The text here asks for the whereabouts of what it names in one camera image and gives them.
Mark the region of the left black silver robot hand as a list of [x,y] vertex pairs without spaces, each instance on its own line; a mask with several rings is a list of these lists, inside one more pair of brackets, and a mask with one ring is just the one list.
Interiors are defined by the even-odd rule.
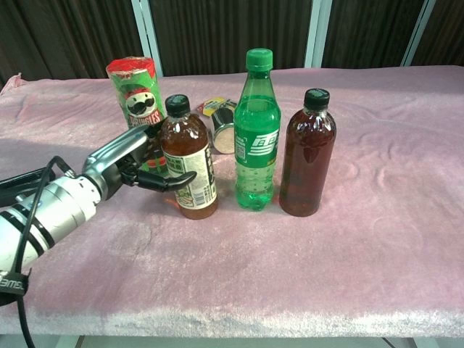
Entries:
[[141,169],[160,143],[162,125],[160,122],[131,128],[87,156],[82,175],[98,188],[103,201],[123,185],[167,192],[182,189],[196,178],[195,171],[163,178]]

